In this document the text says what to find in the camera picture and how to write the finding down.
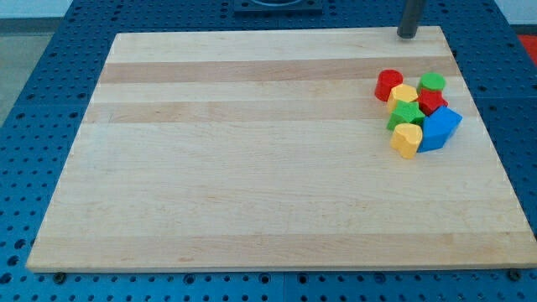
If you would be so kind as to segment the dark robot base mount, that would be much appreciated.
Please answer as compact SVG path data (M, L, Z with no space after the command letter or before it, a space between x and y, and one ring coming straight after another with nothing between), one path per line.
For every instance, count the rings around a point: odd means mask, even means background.
M321 13L322 0L232 0L235 14Z

